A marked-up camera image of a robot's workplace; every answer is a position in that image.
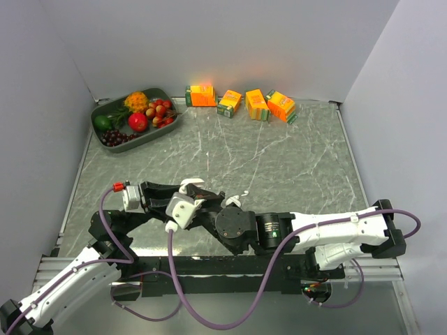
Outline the white square charging case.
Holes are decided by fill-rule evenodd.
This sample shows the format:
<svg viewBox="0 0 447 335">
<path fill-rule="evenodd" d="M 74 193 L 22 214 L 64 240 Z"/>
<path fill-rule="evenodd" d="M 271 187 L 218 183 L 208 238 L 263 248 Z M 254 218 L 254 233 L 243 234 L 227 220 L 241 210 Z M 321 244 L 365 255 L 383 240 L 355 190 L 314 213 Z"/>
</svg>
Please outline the white square charging case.
<svg viewBox="0 0 447 335">
<path fill-rule="evenodd" d="M 241 207 L 242 206 L 242 204 L 241 204 L 241 202 L 240 202 L 240 196 L 239 195 L 234 195 L 234 196 L 231 196 L 231 197 L 229 197 L 227 200 L 226 200 L 226 202 L 225 202 L 225 205 L 228 207 L 228 206 L 236 206 L 236 207 Z"/>
</svg>

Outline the white oval earbud case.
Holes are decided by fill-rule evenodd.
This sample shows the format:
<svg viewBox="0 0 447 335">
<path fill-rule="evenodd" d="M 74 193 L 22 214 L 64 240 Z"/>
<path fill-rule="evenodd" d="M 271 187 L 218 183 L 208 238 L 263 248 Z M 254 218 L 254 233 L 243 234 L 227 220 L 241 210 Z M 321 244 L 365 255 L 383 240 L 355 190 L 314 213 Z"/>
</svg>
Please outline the white oval earbud case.
<svg viewBox="0 0 447 335">
<path fill-rule="evenodd" d="M 184 179 L 180 183 L 179 192 L 181 194 L 187 194 L 187 187 L 188 185 L 193 185 L 198 188 L 202 188 L 205 185 L 205 181 L 201 178 L 188 178 Z"/>
</svg>

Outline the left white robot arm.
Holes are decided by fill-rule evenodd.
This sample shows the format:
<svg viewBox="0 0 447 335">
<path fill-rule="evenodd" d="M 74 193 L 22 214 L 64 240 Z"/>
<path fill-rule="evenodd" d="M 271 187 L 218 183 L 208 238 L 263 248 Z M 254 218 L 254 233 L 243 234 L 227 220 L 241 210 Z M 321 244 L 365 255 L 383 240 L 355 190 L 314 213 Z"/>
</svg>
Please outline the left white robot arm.
<svg viewBox="0 0 447 335">
<path fill-rule="evenodd" d="M 5 334 L 52 334 L 52 325 L 95 290 L 115 281 L 128 283 L 147 275 L 139 257 L 131 250 L 129 232 L 152 218 L 167 221 L 166 207 L 176 193 L 186 192 L 186 181 L 179 185 L 144 182 L 116 183 L 104 193 L 121 193 L 123 210 L 100 208 L 91 218 L 93 237 L 80 254 L 43 287 L 20 301 L 8 300 L 1 306 L 1 330 Z"/>
</svg>

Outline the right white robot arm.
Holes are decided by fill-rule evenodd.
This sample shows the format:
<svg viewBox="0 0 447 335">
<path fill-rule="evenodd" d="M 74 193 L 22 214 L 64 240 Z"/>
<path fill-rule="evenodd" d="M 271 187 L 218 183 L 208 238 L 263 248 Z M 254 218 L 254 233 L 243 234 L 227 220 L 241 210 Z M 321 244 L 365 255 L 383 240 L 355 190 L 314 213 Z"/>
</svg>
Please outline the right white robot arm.
<svg viewBox="0 0 447 335">
<path fill-rule="evenodd" d="M 306 255 L 305 270 L 313 278 L 359 255 L 396 258 L 406 251 L 393 212 L 377 202 L 357 212 L 302 214 L 244 210 L 238 195 L 226 197 L 197 184 L 182 184 L 174 218 L 182 229 L 205 228 L 233 255 L 253 250 L 269 254 Z"/>
</svg>

